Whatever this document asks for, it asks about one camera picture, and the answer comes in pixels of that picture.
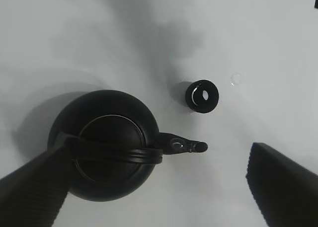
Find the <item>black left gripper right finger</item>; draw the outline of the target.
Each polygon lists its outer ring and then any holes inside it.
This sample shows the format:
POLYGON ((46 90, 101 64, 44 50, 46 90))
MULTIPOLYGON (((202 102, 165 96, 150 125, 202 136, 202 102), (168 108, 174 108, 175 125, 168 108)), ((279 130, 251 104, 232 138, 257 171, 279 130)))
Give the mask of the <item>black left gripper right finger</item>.
POLYGON ((318 225, 318 176, 276 149, 253 143, 247 183, 269 227, 318 225))

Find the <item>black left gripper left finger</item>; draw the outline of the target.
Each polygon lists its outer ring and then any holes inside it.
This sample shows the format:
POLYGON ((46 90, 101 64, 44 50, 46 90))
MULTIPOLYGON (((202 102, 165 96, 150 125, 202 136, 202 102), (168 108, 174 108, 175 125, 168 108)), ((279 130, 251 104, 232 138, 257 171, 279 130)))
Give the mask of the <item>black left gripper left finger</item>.
POLYGON ((51 149, 0 180, 2 227, 51 227, 71 182, 67 148, 51 149))

